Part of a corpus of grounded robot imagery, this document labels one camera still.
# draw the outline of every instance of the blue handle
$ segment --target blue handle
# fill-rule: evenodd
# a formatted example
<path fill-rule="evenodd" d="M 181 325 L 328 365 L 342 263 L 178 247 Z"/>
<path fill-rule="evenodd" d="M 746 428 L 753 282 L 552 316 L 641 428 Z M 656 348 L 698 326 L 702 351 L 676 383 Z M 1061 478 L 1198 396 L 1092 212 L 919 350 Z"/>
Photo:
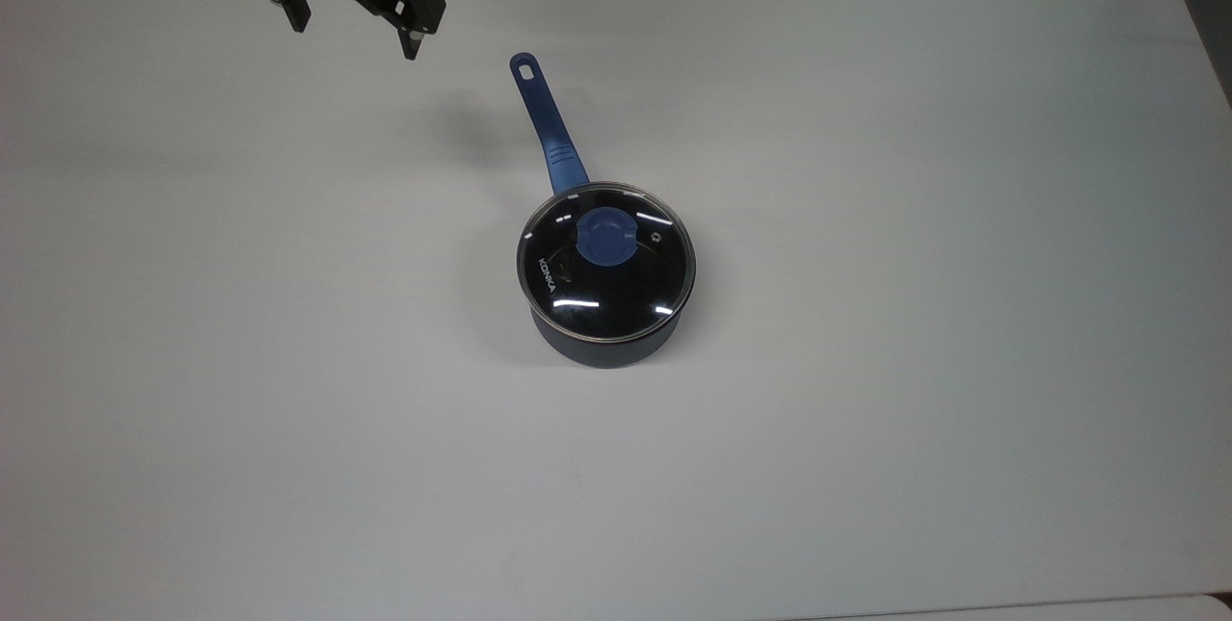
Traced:
<path fill-rule="evenodd" d="M 526 111 L 531 113 L 531 122 L 538 133 L 540 143 L 543 145 L 543 156 L 547 160 L 547 176 L 552 180 L 552 191 L 563 192 L 569 187 L 590 182 L 586 169 L 582 165 L 578 150 L 573 148 L 573 139 L 569 139 L 569 131 L 564 129 L 564 121 L 552 100 L 552 91 L 547 89 L 543 73 L 538 68 L 538 60 L 529 52 L 520 52 L 509 59 L 509 68 L 514 73 L 514 81 L 517 81 L 517 90 L 522 94 L 522 102 Z"/>

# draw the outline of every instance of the white table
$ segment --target white table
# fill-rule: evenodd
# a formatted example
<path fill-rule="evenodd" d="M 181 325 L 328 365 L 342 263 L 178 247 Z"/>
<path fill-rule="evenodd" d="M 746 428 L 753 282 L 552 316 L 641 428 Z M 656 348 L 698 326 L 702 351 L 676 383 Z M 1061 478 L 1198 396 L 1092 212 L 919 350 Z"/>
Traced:
<path fill-rule="evenodd" d="M 0 0 L 15 620 L 745 620 L 1232 588 L 1232 112 L 1181 0 Z M 690 227 L 540 339 L 548 195 Z"/>
<path fill-rule="evenodd" d="M 896 621 L 1232 621 L 1232 611 L 1214 598 L 1179 596 L 934 611 Z"/>

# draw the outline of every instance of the blue knob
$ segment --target blue knob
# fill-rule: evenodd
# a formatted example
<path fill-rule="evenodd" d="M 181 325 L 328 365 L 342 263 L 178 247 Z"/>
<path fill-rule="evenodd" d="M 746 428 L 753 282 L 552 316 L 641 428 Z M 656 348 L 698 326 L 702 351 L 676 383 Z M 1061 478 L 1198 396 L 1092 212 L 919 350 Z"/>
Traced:
<path fill-rule="evenodd" d="M 625 209 L 596 207 L 578 221 L 578 253 L 598 266 L 616 266 L 637 253 L 637 222 Z"/>

